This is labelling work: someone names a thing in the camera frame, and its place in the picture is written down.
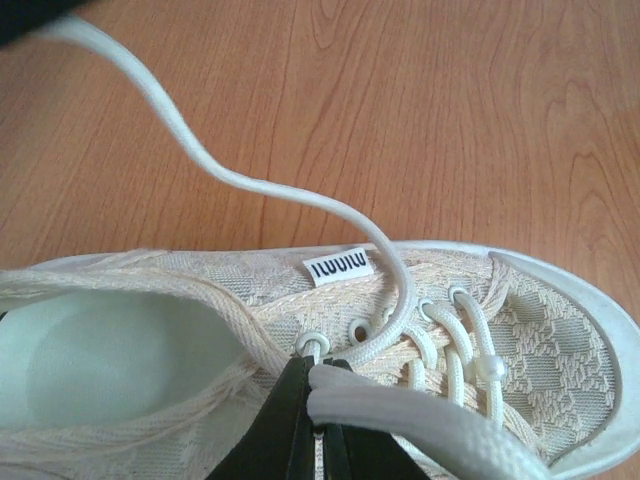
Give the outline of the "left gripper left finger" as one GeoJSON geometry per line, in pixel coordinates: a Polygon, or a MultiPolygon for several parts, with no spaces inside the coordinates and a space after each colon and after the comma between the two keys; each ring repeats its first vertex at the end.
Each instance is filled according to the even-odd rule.
{"type": "Polygon", "coordinates": [[[311,356],[289,360],[248,431],[210,479],[315,477],[315,437],[306,408],[313,365],[311,356]]]}

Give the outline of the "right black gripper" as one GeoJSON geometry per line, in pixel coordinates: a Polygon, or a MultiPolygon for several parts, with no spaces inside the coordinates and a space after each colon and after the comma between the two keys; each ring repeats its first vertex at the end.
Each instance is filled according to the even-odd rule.
{"type": "Polygon", "coordinates": [[[90,0],[0,0],[0,46],[58,20],[90,0]]]}

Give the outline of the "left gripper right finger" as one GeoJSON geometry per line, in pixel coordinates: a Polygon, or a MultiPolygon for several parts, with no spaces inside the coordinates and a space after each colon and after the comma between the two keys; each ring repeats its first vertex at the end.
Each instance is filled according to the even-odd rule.
{"type": "Polygon", "coordinates": [[[425,472],[386,432],[329,423],[322,427],[323,478],[418,480],[425,472]]]}

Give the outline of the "beige lace platform sneaker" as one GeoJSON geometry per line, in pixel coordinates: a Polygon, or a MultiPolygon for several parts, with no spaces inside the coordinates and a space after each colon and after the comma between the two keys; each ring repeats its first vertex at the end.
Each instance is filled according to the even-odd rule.
{"type": "Polygon", "coordinates": [[[307,356],[313,479],[329,423],[389,433],[424,479],[583,479],[638,451],[639,329],[609,296],[513,251],[393,242],[339,201],[230,171],[117,41],[69,16],[41,33],[117,65],[217,179],[369,243],[3,271],[3,478],[210,479],[307,356]]]}

